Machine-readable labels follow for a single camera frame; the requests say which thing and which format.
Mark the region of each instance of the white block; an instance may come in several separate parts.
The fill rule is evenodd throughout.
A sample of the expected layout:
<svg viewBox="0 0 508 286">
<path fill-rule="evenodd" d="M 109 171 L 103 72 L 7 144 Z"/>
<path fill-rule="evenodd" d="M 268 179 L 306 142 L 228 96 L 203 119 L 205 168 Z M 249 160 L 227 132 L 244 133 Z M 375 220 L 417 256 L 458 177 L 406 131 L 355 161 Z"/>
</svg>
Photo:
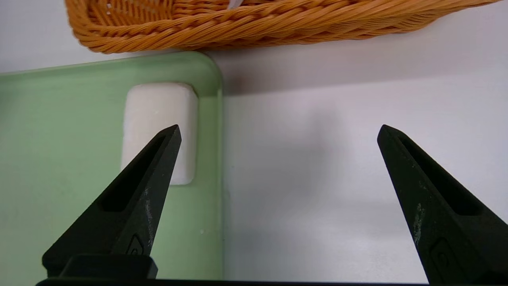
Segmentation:
<svg viewBox="0 0 508 286">
<path fill-rule="evenodd" d="M 121 169 L 159 131 L 175 124 L 180 127 L 182 143 L 171 185 L 185 185 L 192 181 L 196 169 L 198 97 L 183 83 L 146 83 L 131 88 L 123 119 Z"/>
</svg>

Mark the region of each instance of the scuff mark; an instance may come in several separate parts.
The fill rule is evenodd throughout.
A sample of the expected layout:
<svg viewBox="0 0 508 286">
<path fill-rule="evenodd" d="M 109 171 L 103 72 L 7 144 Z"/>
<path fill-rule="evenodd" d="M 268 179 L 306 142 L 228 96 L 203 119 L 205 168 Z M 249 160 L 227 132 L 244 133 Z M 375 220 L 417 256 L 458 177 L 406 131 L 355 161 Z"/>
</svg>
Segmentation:
<svg viewBox="0 0 508 286">
<path fill-rule="evenodd" d="M 418 204 L 416 208 L 415 220 L 413 222 L 413 241 L 418 246 L 420 239 L 422 238 L 422 223 L 425 217 L 425 209 L 422 208 L 422 204 Z"/>
<path fill-rule="evenodd" d="M 148 189 L 145 189 L 144 195 L 146 196 L 145 199 L 145 213 L 146 213 L 146 219 L 148 220 L 148 247 L 152 247 L 154 235 L 153 235 L 153 227 L 152 227 L 152 212 L 150 207 L 150 199 L 148 199 Z"/>
</svg>

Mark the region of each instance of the white soap bar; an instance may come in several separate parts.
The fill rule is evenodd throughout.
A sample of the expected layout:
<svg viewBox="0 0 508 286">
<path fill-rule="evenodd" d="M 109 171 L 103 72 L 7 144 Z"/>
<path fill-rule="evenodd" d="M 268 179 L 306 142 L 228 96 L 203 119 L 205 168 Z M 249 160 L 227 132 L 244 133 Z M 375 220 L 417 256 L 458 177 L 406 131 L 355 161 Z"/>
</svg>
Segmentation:
<svg viewBox="0 0 508 286">
<path fill-rule="evenodd" d="M 182 143 L 171 185 L 185 185 L 192 181 L 196 169 L 198 97 L 183 83 L 146 83 L 131 88 L 123 120 L 121 169 L 159 131 L 175 124 L 180 127 Z"/>
</svg>

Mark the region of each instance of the wicker basket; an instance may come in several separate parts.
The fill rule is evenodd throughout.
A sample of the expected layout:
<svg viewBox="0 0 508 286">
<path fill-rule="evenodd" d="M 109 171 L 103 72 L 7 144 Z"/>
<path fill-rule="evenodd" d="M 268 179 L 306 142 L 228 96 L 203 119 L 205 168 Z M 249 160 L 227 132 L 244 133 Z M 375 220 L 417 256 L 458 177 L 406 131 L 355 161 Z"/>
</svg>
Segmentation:
<svg viewBox="0 0 508 286">
<path fill-rule="evenodd" d="M 312 44 L 406 33 L 498 0 L 66 0 L 81 44 L 103 53 Z"/>
</svg>

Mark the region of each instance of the green plastic tray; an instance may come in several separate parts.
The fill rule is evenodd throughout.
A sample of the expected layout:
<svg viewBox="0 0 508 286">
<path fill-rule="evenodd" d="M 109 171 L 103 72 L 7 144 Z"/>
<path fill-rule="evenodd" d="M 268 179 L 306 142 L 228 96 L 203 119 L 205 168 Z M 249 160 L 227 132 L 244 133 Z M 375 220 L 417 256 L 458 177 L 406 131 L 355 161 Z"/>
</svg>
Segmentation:
<svg viewBox="0 0 508 286">
<path fill-rule="evenodd" d="M 0 75 L 0 284 L 46 277 L 42 254 L 120 171 L 127 91 L 190 84 L 199 97 L 196 176 L 172 186 L 151 256 L 158 278 L 222 279 L 221 77 L 197 52 Z"/>
</svg>

